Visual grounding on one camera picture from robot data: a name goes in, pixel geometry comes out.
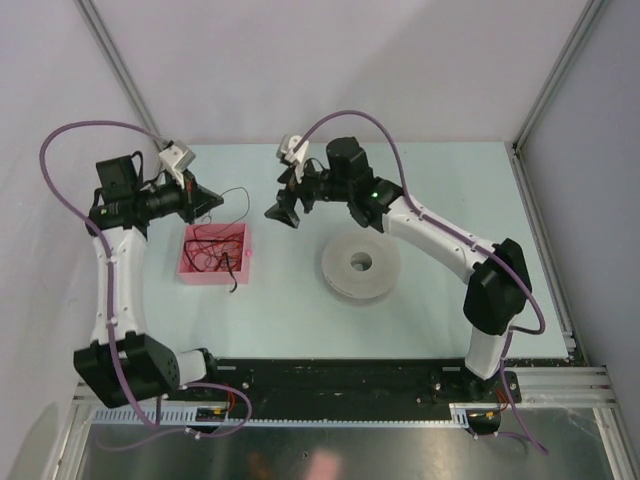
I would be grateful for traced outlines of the white plastic spool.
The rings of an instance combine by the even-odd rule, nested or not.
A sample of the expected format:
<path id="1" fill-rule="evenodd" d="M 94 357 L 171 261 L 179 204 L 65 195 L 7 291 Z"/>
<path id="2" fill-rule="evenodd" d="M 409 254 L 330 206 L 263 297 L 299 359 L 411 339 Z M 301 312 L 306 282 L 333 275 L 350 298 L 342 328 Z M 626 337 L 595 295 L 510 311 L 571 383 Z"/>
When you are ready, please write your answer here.
<path id="1" fill-rule="evenodd" d="M 389 236 L 349 230 L 328 241 L 320 267 L 326 285 L 338 298 L 367 305 L 392 293 L 402 263 L 397 243 Z"/>

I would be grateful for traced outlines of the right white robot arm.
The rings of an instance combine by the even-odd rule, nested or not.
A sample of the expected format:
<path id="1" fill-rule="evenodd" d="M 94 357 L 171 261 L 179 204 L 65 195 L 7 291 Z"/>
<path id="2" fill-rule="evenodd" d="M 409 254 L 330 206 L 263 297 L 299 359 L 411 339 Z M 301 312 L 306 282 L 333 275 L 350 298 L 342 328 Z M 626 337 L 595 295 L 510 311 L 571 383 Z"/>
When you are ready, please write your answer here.
<path id="1" fill-rule="evenodd" d="M 266 218 L 296 228 L 296 206 L 311 212 L 318 201 L 343 203 L 361 227 L 404 240 L 453 272 L 467 287 L 463 313 L 472 333 L 463 367 L 442 386 L 481 399 L 497 381 L 509 329 L 531 292 L 521 246 L 511 239 L 492 243 L 426 209 L 401 186 L 375 175 L 353 137 L 327 144 L 328 165 L 321 170 L 308 148 L 299 135 L 283 137 L 276 156 L 286 170 Z"/>

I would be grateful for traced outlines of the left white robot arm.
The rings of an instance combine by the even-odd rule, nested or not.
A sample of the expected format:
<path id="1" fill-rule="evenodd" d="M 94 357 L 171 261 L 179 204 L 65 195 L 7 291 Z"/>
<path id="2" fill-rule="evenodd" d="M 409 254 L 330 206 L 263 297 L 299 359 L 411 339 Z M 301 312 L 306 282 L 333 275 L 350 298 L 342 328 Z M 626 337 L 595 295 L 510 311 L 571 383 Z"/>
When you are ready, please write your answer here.
<path id="1" fill-rule="evenodd" d="M 223 204 L 189 170 L 176 180 L 145 181 L 130 155 L 96 165 L 100 187 L 88 217 L 98 263 L 96 321 L 88 347 L 73 354 L 81 379 L 108 408 L 170 394 L 211 378 L 215 361 L 205 348 L 176 353 L 148 332 L 143 263 L 148 227 L 176 214 L 185 223 Z"/>

